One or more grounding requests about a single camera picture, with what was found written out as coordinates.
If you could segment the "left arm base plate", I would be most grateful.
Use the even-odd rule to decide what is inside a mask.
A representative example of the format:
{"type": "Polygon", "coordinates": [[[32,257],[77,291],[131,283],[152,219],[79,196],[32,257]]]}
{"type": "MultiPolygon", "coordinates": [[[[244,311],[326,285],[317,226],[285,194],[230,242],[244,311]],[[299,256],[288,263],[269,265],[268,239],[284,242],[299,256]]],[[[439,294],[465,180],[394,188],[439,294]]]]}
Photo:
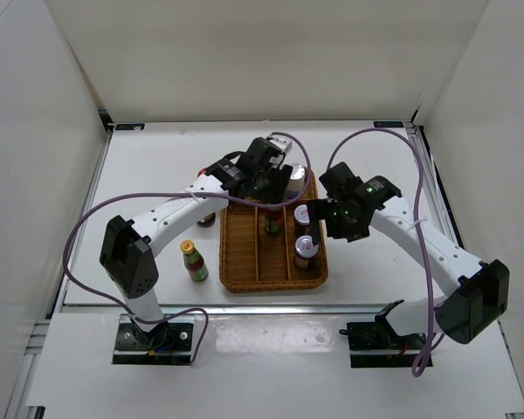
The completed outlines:
{"type": "Polygon", "coordinates": [[[143,332],[121,315],[114,340],[114,365],[189,366],[193,354],[193,319],[178,319],[143,332]]]}

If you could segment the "dark spice jar white lid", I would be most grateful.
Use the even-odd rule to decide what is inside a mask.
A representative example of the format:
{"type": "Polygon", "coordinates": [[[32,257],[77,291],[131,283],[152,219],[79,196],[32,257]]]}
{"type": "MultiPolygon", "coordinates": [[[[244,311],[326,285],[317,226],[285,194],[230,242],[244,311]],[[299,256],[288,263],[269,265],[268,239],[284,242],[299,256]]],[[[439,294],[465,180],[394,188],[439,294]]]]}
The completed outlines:
{"type": "Polygon", "coordinates": [[[298,205],[293,211],[294,235],[302,237],[311,235],[311,223],[306,204],[298,205]]]}

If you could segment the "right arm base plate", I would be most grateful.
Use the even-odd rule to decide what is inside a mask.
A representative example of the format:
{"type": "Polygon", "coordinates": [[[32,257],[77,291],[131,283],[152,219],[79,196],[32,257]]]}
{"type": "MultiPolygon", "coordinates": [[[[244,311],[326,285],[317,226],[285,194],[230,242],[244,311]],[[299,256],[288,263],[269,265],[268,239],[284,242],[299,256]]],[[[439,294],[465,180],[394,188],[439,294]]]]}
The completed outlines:
{"type": "Polygon", "coordinates": [[[352,368],[411,368],[426,341],[422,333],[388,335],[375,322],[349,322],[339,335],[347,339],[352,368]]]}

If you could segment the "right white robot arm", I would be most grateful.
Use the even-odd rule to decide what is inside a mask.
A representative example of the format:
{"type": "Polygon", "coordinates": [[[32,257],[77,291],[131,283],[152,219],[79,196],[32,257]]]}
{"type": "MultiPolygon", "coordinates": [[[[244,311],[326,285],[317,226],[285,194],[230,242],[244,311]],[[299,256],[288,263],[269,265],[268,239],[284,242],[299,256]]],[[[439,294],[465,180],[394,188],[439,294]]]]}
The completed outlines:
{"type": "Polygon", "coordinates": [[[398,347],[406,336],[442,333],[466,345],[507,309],[510,271],[498,259],[487,263],[454,243],[433,225],[417,221],[401,190],[383,176],[364,182],[345,162],[320,177],[327,191],[324,199],[308,202],[312,236],[326,225],[326,237],[349,242],[377,230],[398,244],[429,270],[443,295],[405,302],[396,300],[375,316],[375,338],[388,349],[398,347]]]}

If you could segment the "pink spice jar white lid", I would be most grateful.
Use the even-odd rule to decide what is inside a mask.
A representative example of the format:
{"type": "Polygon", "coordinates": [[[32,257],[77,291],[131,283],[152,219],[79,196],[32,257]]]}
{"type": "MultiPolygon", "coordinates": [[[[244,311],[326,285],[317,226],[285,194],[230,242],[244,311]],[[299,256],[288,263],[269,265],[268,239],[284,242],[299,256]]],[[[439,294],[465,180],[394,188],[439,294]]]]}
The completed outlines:
{"type": "Polygon", "coordinates": [[[309,270],[313,267],[315,258],[319,251],[319,245],[313,243],[310,235],[300,236],[294,245],[294,264],[301,270],[309,270]]]}

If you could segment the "silver cap white shaker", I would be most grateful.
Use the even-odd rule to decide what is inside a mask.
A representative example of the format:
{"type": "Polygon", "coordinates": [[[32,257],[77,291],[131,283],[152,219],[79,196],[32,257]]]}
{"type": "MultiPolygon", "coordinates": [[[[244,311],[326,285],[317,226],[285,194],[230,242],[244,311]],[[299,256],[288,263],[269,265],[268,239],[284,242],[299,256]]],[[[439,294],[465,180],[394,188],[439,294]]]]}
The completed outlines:
{"type": "Polygon", "coordinates": [[[291,200],[300,194],[305,188],[307,179],[307,168],[299,163],[292,163],[292,173],[286,187],[285,199],[291,200]]]}

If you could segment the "yellow cap sauce bottle front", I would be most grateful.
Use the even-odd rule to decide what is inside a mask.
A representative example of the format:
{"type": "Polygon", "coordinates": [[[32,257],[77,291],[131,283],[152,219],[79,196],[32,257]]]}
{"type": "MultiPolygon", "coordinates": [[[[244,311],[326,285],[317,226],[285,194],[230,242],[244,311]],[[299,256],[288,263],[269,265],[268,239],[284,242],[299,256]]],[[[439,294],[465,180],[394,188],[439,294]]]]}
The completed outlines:
{"type": "Polygon", "coordinates": [[[180,249],[183,254],[184,266],[190,275],[190,279],[195,282],[201,282],[207,279],[209,277],[209,270],[194,242],[189,239],[183,240],[180,244],[180,249]]]}

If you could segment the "yellow cap sauce bottle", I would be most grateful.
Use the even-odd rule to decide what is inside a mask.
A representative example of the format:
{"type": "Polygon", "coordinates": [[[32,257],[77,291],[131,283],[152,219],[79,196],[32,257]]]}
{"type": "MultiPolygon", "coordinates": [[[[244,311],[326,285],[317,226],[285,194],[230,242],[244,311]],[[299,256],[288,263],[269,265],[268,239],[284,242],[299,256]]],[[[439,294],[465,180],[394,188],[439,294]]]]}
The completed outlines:
{"type": "Polygon", "coordinates": [[[194,242],[189,239],[183,240],[180,244],[180,249],[183,254],[184,266],[190,275],[190,279],[195,282],[201,282],[207,279],[209,277],[209,270],[194,242]]]}
{"type": "Polygon", "coordinates": [[[283,230],[284,214],[282,208],[266,209],[265,232],[270,236],[277,236],[283,230]]]}

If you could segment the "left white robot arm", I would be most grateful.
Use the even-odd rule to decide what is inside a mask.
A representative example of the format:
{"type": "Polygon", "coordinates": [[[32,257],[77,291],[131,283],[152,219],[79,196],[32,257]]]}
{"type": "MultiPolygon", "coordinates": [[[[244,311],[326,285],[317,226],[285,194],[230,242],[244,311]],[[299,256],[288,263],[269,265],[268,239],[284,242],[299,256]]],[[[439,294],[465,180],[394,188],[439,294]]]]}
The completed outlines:
{"type": "Polygon", "coordinates": [[[208,166],[178,197],[130,220],[116,216],[107,223],[100,264],[121,291],[134,336],[145,348],[158,348],[166,337],[154,290],[155,258],[195,223],[227,207],[230,197],[280,203],[293,170],[284,163],[291,148],[290,140],[258,137],[235,162],[223,157],[208,166]]]}

